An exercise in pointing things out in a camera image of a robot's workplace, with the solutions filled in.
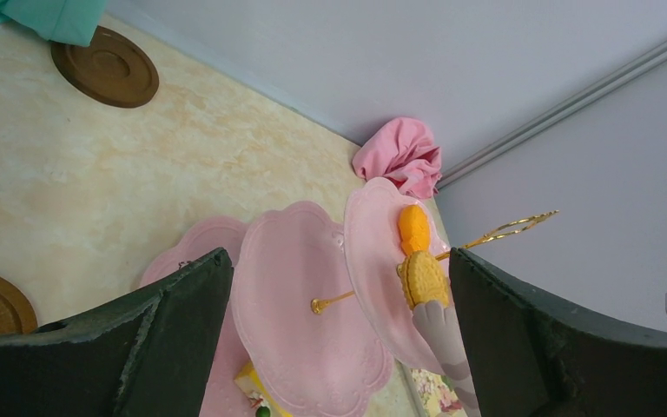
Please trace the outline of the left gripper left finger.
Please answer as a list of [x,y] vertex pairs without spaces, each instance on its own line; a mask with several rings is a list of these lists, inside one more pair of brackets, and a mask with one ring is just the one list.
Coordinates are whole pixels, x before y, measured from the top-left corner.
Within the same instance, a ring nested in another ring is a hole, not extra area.
[[91,310],[0,336],[0,416],[196,416],[234,269],[216,248]]

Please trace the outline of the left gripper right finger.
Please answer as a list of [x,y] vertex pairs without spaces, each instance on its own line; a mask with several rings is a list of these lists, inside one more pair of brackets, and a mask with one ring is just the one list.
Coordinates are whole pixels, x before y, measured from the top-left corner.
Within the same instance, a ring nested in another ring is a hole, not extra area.
[[449,259],[484,416],[667,416],[667,332],[600,314],[464,249]]

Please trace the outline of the floral serving tray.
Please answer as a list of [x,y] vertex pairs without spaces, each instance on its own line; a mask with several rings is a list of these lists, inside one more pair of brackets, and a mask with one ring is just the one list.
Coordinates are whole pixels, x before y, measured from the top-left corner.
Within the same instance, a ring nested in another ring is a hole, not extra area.
[[466,416],[457,394],[442,375],[410,369],[415,392],[426,416]]

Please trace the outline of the yellow cake piece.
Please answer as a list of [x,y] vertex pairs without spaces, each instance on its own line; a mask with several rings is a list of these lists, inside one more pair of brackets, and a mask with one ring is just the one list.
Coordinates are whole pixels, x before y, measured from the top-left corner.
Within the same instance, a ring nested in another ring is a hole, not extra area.
[[250,411],[256,417],[291,417],[261,383],[252,361],[248,361],[234,378],[234,384],[248,401]]

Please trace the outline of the orange round cookie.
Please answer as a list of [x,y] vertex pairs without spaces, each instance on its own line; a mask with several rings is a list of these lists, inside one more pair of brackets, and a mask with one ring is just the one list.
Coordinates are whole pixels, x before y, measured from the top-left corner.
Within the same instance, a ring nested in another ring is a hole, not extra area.
[[413,311],[419,304],[438,301],[451,304],[451,288],[440,261],[430,252],[418,250],[407,255],[397,267],[407,306]]

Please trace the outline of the orange flower pastry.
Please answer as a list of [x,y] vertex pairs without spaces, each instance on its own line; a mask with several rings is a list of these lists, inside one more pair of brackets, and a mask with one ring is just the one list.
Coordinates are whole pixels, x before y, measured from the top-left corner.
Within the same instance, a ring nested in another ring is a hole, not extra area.
[[408,205],[400,211],[398,218],[400,247],[405,255],[426,251],[430,247],[431,230],[428,216],[419,205]]

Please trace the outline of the pink three-tier cake stand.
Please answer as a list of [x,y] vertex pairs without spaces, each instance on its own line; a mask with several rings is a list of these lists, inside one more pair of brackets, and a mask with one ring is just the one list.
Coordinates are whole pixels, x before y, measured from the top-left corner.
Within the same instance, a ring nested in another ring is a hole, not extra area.
[[248,361],[292,416],[364,415],[396,362],[444,375],[413,324],[397,275],[406,258],[397,222],[408,205],[426,212],[426,251],[448,279],[448,247],[430,212],[381,177],[348,197],[343,222],[305,201],[249,224],[217,216],[152,262],[142,285],[214,248],[225,248],[232,262],[231,295],[199,415],[253,416],[234,384]]

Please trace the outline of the pink cloth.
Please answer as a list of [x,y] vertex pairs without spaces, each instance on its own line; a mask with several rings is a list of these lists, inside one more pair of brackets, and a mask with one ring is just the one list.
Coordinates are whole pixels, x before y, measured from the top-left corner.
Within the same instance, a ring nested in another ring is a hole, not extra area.
[[352,159],[354,173],[369,181],[383,177],[403,195],[428,200],[441,179],[441,147],[430,128],[411,117],[385,123]]

